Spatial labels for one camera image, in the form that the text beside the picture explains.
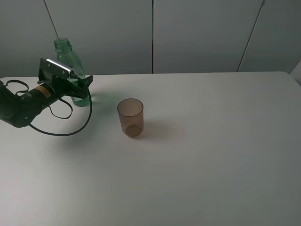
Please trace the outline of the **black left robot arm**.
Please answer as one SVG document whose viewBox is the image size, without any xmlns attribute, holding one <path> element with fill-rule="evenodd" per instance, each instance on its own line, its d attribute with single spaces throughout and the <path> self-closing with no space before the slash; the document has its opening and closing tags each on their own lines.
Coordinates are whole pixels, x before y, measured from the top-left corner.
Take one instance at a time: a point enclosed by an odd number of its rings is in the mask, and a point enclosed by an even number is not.
<svg viewBox="0 0 301 226">
<path fill-rule="evenodd" d="M 38 86 L 32 90 L 11 92 L 9 83 L 28 85 L 19 80 L 9 80 L 0 83 L 0 119 L 16 128 L 29 126 L 34 118 L 54 102 L 64 96 L 85 99 L 89 94 L 89 86 L 93 76 L 77 81 L 77 85 L 67 79 L 52 75 L 49 78 L 39 76 Z"/>
</svg>

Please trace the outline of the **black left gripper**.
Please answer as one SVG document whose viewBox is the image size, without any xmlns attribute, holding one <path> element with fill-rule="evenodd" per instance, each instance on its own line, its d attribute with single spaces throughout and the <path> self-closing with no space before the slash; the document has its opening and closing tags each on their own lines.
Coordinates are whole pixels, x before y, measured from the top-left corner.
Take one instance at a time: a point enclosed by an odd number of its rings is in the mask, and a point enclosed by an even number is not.
<svg viewBox="0 0 301 226">
<path fill-rule="evenodd" d="M 45 98 L 61 98 L 64 96 L 85 99 L 88 97 L 87 89 L 94 80 L 93 76 L 80 78 L 73 76 L 74 80 L 54 81 L 52 83 L 38 84 L 39 91 Z"/>
</svg>

